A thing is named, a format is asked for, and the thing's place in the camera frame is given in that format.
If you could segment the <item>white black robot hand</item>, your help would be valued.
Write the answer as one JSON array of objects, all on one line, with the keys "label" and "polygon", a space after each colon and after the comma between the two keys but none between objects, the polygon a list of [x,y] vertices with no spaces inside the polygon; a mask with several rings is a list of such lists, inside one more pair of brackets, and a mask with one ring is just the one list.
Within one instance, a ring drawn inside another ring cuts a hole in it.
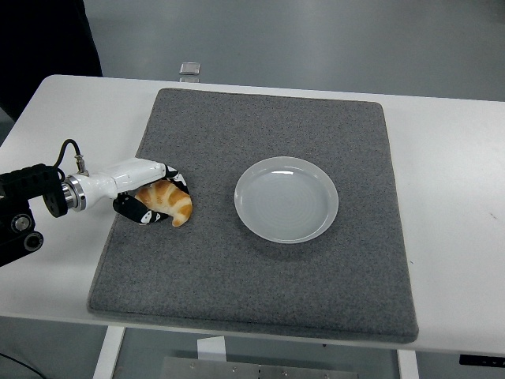
[{"label": "white black robot hand", "polygon": [[193,203],[183,175],[176,169],[148,159],[132,158],[96,174],[70,175],[67,204],[79,212],[108,198],[121,216],[147,225],[172,219],[173,227],[186,223]]}]

